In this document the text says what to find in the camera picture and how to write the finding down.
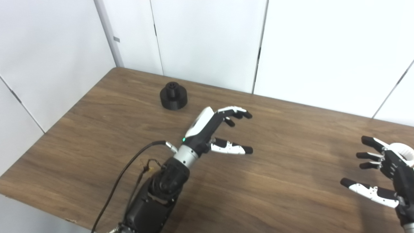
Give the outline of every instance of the black cable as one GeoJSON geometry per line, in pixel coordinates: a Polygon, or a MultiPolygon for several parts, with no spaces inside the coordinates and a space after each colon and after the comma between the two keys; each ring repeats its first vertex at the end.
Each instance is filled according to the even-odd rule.
{"type": "Polygon", "coordinates": [[[112,187],[111,193],[108,196],[108,199],[106,200],[105,205],[103,206],[101,212],[99,213],[98,217],[96,218],[96,221],[94,223],[94,226],[92,227],[91,233],[95,232],[96,226],[98,225],[99,220],[101,219],[106,207],[108,206],[113,193],[115,192],[116,186],[118,185],[122,175],[124,175],[125,171],[128,169],[128,167],[132,164],[132,162],[142,153],[144,152],[146,149],[150,148],[151,146],[155,146],[155,145],[165,145],[166,141],[154,141],[151,142],[150,144],[146,145],[144,148],[142,148],[140,151],[138,151],[138,153],[127,163],[127,165],[124,167],[124,169],[122,169],[121,173],[119,173],[118,178],[115,181],[115,184],[112,187]]]}
{"type": "Polygon", "coordinates": [[[132,190],[132,193],[131,193],[131,195],[130,195],[130,197],[129,197],[129,199],[128,199],[128,203],[127,203],[127,206],[126,206],[126,208],[125,208],[124,217],[122,218],[123,220],[125,220],[125,218],[126,218],[126,216],[127,216],[127,213],[128,213],[128,210],[129,210],[129,208],[131,207],[130,205],[131,205],[132,198],[134,197],[134,194],[135,194],[135,192],[136,192],[136,191],[137,191],[137,189],[138,189],[138,186],[139,186],[139,184],[140,184],[140,182],[141,182],[141,180],[142,180],[142,176],[143,176],[143,175],[144,175],[147,171],[149,171],[149,162],[151,162],[151,161],[156,162],[156,163],[157,163],[157,165],[158,165],[159,167],[161,167],[161,164],[160,164],[160,163],[158,162],[158,160],[156,160],[156,159],[150,158],[150,159],[147,161],[147,165],[144,167],[144,169],[141,171],[140,175],[138,176],[137,182],[135,183],[135,187],[134,187],[134,189],[132,190]]]}

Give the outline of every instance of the black fingertip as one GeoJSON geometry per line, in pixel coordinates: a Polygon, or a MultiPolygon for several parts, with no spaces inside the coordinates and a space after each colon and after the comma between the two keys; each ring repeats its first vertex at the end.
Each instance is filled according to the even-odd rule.
{"type": "Polygon", "coordinates": [[[244,153],[246,153],[246,155],[253,154],[253,147],[251,146],[241,146],[241,147],[243,148],[244,153]]]}
{"type": "Polygon", "coordinates": [[[246,111],[246,112],[242,112],[243,113],[243,116],[245,117],[245,118],[247,118],[247,119],[251,119],[252,117],[253,117],[253,115],[252,114],[250,114],[248,111],[246,111]]]}
{"type": "Polygon", "coordinates": [[[343,186],[347,187],[347,188],[349,188],[351,185],[356,184],[356,182],[355,182],[355,181],[350,180],[350,179],[348,179],[348,178],[342,178],[342,180],[341,180],[341,182],[340,182],[340,183],[341,183],[343,186]]]}
{"type": "Polygon", "coordinates": [[[224,119],[224,122],[226,124],[228,124],[230,127],[234,127],[236,126],[236,124],[234,123],[234,121],[230,120],[230,119],[224,119]]]}
{"type": "Polygon", "coordinates": [[[378,168],[378,164],[374,164],[374,163],[371,163],[371,162],[361,163],[359,165],[359,168],[361,168],[361,169],[378,168]]]}
{"type": "Polygon", "coordinates": [[[366,152],[358,152],[358,153],[356,153],[356,157],[357,158],[367,158],[367,153],[366,152]]]}
{"type": "Polygon", "coordinates": [[[373,137],[362,136],[361,137],[361,142],[362,142],[362,144],[364,144],[366,146],[370,146],[370,147],[374,148],[379,153],[382,152],[383,145],[381,145],[379,142],[375,141],[375,139],[373,137]]]}
{"type": "Polygon", "coordinates": [[[235,118],[237,119],[242,119],[243,118],[243,114],[241,114],[240,112],[237,112],[236,114],[233,115],[235,118]]]}
{"type": "Polygon", "coordinates": [[[374,142],[374,139],[372,137],[362,136],[361,142],[364,145],[371,146],[371,144],[374,142]]]}

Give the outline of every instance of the robot finger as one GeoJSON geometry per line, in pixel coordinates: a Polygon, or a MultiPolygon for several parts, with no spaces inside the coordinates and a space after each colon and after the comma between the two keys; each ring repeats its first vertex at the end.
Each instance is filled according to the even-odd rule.
{"type": "Polygon", "coordinates": [[[356,153],[356,157],[362,158],[362,159],[370,159],[376,162],[380,162],[384,158],[383,155],[369,153],[369,152],[358,152],[356,153]]]}
{"type": "Polygon", "coordinates": [[[250,146],[241,146],[237,143],[231,143],[227,140],[215,138],[211,144],[211,151],[224,154],[252,154],[253,148],[250,146]]]}
{"type": "Polygon", "coordinates": [[[374,148],[377,152],[382,153],[384,147],[388,147],[389,145],[377,138],[368,137],[368,136],[362,136],[361,137],[362,144],[366,146],[370,146],[374,148]]]}
{"type": "Polygon", "coordinates": [[[222,109],[217,110],[216,113],[223,114],[225,117],[234,116],[235,118],[241,119],[245,117],[247,119],[252,118],[252,114],[250,114],[246,109],[237,107],[237,106],[229,106],[222,109]]]}
{"type": "Polygon", "coordinates": [[[361,163],[359,165],[359,168],[361,169],[371,169],[371,168],[379,169],[380,167],[381,167],[380,162],[366,162],[366,163],[361,163]]]}
{"type": "Polygon", "coordinates": [[[234,127],[236,124],[232,121],[228,116],[224,118],[224,122],[228,124],[230,127],[234,127]]]}
{"type": "Polygon", "coordinates": [[[362,195],[371,201],[380,203],[381,205],[395,208],[399,204],[395,191],[381,187],[371,187],[369,184],[357,183],[348,178],[343,178],[341,184],[359,195],[362,195]]]}

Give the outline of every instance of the cable connector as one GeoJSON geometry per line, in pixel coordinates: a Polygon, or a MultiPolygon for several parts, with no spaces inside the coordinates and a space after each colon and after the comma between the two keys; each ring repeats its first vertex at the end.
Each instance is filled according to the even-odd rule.
{"type": "Polygon", "coordinates": [[[108,233],[118,233],[118,232],[119,232],[119,226],[117,226],[113,230],[109,231],[108,233]]]}
{"type": "Polygon", "coordinates": [[[173,144],[171,144],[171,143],[169,143],[169,142],[165,142],[165,145],[166,146],[168,146],[168,148],[170,148],[170,150],[174,153],[174,154],[176,154],[177,152],[178,152],[178,150],[177,150],[177,148],[173,145],[173,144]]]}

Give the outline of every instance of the black robotic arm joint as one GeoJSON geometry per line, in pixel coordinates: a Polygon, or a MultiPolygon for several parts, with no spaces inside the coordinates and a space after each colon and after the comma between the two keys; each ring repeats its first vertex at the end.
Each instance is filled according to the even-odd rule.
{"type": "Polygon", "coordinates": [[[164,200],[177,198],[184,183],[190,176],[190,170],[175,158],[169,158],[163,168],[153,175],[150,194],[164,200]]]}

